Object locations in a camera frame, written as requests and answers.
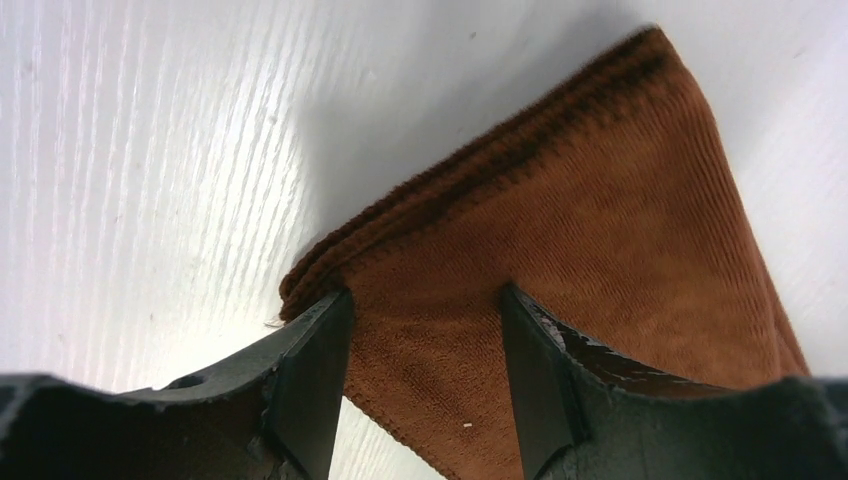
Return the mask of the brown towel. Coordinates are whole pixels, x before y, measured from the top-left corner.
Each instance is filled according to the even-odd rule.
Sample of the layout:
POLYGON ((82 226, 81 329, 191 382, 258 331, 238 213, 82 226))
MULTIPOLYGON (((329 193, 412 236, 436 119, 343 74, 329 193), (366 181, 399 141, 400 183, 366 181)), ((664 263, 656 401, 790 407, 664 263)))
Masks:
POLYGON ((516 479, 507 283, 681 377, 742 389, 809 371, 710 107, 656 26, 317 243, 280 285, 281 317, 349 289, 351 401, 449 479, 516 479))

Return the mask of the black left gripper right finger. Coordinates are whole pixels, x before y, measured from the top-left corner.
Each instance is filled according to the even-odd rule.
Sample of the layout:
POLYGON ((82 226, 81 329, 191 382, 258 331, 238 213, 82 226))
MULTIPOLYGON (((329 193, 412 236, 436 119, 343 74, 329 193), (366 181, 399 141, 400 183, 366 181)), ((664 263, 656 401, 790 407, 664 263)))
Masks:
POLYGON ((733 391, 647 366, 515 285, 500 316, 528 479, 843 479, 847 382, 733 391))

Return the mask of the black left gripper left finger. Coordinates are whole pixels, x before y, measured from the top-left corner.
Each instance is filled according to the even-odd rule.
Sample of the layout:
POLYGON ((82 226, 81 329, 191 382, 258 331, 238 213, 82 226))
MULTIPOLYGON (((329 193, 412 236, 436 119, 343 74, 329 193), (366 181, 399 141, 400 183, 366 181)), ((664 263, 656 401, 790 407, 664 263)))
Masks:
POLYGON ((1 378, 5 479, 325 479, 354 324, 331 293, 261 340, 166 387, 109 394, 1 378))

